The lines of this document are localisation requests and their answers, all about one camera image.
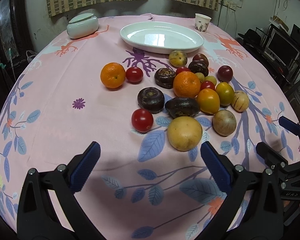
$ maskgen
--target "white plate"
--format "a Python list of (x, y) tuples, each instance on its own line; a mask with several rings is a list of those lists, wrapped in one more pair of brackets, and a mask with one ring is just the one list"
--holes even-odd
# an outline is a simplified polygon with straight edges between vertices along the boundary
[(135, 48), (160, 54), (173, 50), (189, 53), (203, 44), (203, 38), (195, 31), (165, 22), (133, 23), (123, 27), (120, 36)]

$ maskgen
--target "computer monitor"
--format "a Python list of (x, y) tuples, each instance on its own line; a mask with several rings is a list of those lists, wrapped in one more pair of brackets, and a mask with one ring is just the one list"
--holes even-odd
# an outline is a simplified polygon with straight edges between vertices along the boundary
[(297, 59), (299, 56), (299, 51), (277, 32), (274, 33), (267, 48), (287, 67), (290, 66), (292, 60)]

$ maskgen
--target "tablecloth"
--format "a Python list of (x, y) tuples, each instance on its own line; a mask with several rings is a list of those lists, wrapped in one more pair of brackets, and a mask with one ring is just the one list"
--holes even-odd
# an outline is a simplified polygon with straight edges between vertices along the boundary
[[(267, 70), (220, 28), (209, 25), (197, 53), (210, 62), (210, 75), (229, 65), (234, 90), (247, 92), (250, 105), (237, 113), (236, 131), (219, 136), (211, 128), (211, 115), (195, 118), (203, 127), (202, 141), (189, 152), (169, 144), (167, 112), (155, 114), (146, 134), (136, 132), (131, 114), (138, 108), (137, 94), (157, 87), (169, 100), (172, 90), (158, 87), (154, 73), (171, 68), (168, 55), (148, 53), (127, 45), (119, 35), (125, 25), (163, 21), (194, 29), (194, 19), (145, 14), (105, 17), (90, 36), (71, 40), (66, 31), (57, 36), (18, 78), (0, 114), (0, 215), (16, 230), (18, 200), (27, 171), (50, 171), (81, 154), (92, 141), (101, 145), (101, 157), (81, 192), (79, 204), (107, 239), (193, 239), (209, 223), (226, 194), (221, 192), (198, 154), (210, 141), (233, 164), (262, 171), (255, 151), (260, 141), (280, 151), (289, 163), (300, 161), (300, 141), (278, 124), (280, 116), (297, 118)], [(144, 71), (140, 84), (125, 82), (115, 91), (100, 81), (109, 62)], [(50, 194), (61, 223), (71, 228), (56, 196)], [(250, 193), (242, 202), (231, 228), (241, 221)]]

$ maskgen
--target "orange deer antler print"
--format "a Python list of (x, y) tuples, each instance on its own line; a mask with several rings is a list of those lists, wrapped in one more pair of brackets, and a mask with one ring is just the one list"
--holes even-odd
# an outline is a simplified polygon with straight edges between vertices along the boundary
[(57, 50), (55, 52), (56, 55), (59, 55), (60, 54), (60, 57), (64, 54), (66, 54), (70, 48), (73, 48), (73, 50), (71, 52), (74, 52), (76, 51), (78, 48), (76, 46), (72, 46), (72, 43), (74, 42), (77, 42), (77, 41), (83, 41), (83, 40), (88, 40), (88, 39), (91, 39), (91, 38), (94, 38), (94, 37), (97, 37), (100, 33), (105, 33), (109, 30), (109, 25), (107, 25), (107, 29), (105, 31), (102, 31), (102, 32), (94, 32), (93, 34), (89, 35), (89, 36), (86, 36), (86, 37), (82, 37), (80, 39), (77, 39), (77, 40), (72, 40), (70, 41), (67, 45), (65, 46), (61, 46), (61, 49), (60, 50)]
[(234, 49), (231, 46), (231, 45), (240, 46), (240, 44), (236, 40), (232, 40), (231, 38), (227, 37), (226, 35), (223, 35), (223, 36), (227, 37), (227, 39), (224, 39), (224, 38), (220, 37), (219, 35), (214, 35), (214, 36), (221, 41), (221, 45), (226, 48), (226, 51), (229, 51), (231, 54), (238, 56), (241, 59), (243, 59), (242, 54), (244, 54), (246, 57), (249, 57), (248, 54), (246, 54), (242, 50)]

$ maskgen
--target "paper cup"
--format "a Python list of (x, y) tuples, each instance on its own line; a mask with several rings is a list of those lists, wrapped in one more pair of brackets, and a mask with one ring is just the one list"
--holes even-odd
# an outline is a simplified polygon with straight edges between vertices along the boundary
[(194, 28), (199, 32), (205, 33), (207, 31), (210, 21), (211, 18), (209, 16), (196, 13)]

